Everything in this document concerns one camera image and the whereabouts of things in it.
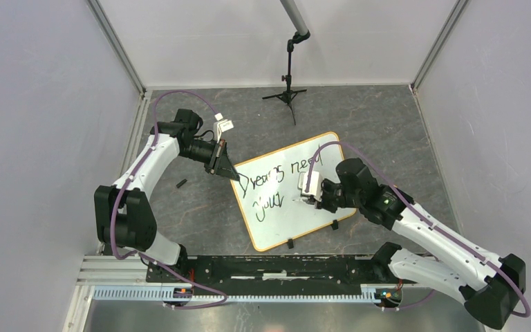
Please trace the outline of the yellow framed whiteboard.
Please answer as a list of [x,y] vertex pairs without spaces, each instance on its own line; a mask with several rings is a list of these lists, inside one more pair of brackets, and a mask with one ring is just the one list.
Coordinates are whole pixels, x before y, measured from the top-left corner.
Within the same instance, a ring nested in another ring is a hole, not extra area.
[[356,213],[354,208],[331,213],[292,201],[299,198],[299,174],[308,171],[315,151],[338,140],[328,131],[235,166],[240,180],[232,187],[255,250],[270,250]]

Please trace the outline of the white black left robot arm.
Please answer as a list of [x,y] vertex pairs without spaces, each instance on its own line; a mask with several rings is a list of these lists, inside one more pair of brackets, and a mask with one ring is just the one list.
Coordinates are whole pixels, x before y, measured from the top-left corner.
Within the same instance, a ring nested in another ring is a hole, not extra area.
[[179,109],[171,122],[156,122],[134,164],[112,185],[96,189],[97,237],[110,246],[117,259],[140,255],[149,263],[163,266],[162,271],[173,282],[188,276],[184,245],[160,234],[149,199],[164,171],[178,157],[202,163],[208,174],[239,181],[227,143],[221,137],[234,125],[219,113],[215,118],[211,140],[203,140],[198,134],[203,120],[189,109]]

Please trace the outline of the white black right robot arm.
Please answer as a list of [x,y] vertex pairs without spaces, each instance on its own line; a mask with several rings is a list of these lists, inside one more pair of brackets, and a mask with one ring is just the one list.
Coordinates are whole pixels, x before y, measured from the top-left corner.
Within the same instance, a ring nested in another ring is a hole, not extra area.
[[421,257],[395,243],[384,244],[371,264],[380,282],[394,277],[429,286],[461,303],[483,325],[501,330],[510,316],[528,317],[526,264],[469,241],[430,215],[408,194],[380,184],[359,158],[337,164],[337,182],[309,169],[299,181],[301,197],[319,210],[355,208],[368,221],[422,246]]

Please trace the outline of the black marker cap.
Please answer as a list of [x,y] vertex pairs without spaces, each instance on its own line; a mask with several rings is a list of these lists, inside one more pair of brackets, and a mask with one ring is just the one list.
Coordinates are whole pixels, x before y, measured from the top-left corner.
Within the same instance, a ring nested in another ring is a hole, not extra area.
[[187,179],[183,179],[183,180],[181,180],[180,182],[177,183],[176,187],[177,187],[177,188],[180,188],[180,187],[182,187],[186,182],[187,182]]

